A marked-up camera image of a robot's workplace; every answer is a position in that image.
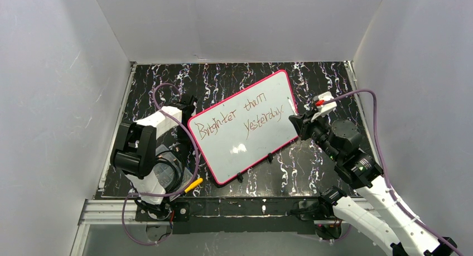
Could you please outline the pink framed whiteboard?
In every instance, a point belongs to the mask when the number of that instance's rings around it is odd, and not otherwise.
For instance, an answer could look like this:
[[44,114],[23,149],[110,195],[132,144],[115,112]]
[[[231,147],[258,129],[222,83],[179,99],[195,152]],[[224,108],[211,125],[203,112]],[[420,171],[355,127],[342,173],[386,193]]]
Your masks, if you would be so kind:
[[224,185],[297,138],[287,98],[297,110],[285,70],[209,107],[188,128],[218,185]]

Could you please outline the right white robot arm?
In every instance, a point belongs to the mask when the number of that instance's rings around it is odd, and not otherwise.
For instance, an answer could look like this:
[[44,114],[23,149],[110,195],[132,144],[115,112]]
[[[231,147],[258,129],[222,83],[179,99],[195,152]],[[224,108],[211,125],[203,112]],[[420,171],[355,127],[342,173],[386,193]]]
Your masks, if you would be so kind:
[[387,255],[451,255],[457,244],[436,236],[421,226],[418,216],[386,184],[384,171],[376,160],[360,149],[363,136],[349,120],[329,123],[315,112],[291,115],[302,140],[313,140],[335,162],[335,171],[378,213],[374,216],[336,186],[318,197],[317,208],[325,216],[348,222],[367,236]]

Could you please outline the white marker pen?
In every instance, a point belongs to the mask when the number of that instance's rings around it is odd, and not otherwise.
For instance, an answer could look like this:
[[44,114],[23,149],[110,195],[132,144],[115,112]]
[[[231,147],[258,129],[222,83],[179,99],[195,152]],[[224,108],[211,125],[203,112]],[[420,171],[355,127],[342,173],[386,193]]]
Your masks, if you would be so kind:
[[293,112],[293,115],[297,115],[298,114],[298,111],[296,110],[296,107],[295,107],[295,104],[294,104],[294,101],[292,98],[287,98],[288,99],[288,102],[289,102],[289,105],[292,109],[292,112]]

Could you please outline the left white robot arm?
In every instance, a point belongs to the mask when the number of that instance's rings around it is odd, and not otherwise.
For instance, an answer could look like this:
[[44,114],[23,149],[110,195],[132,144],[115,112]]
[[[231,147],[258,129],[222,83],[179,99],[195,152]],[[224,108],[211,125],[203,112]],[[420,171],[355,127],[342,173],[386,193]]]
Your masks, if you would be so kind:
[[165,197],[181,194],[182,181],[177,189],[166,189],[156,175],[154,168],[158,164],[157,141],[160,136],[174,127],[180,127],[184,140],[197,151],[197,144],[192,137],[187,123],[195,114],[197,97],[184,94],[171,105],[158,110],[139,120],[123,121],[118,131],[110,155],[112,167],[122,171],[134,186],[138,196],[147,204],[160,205]]

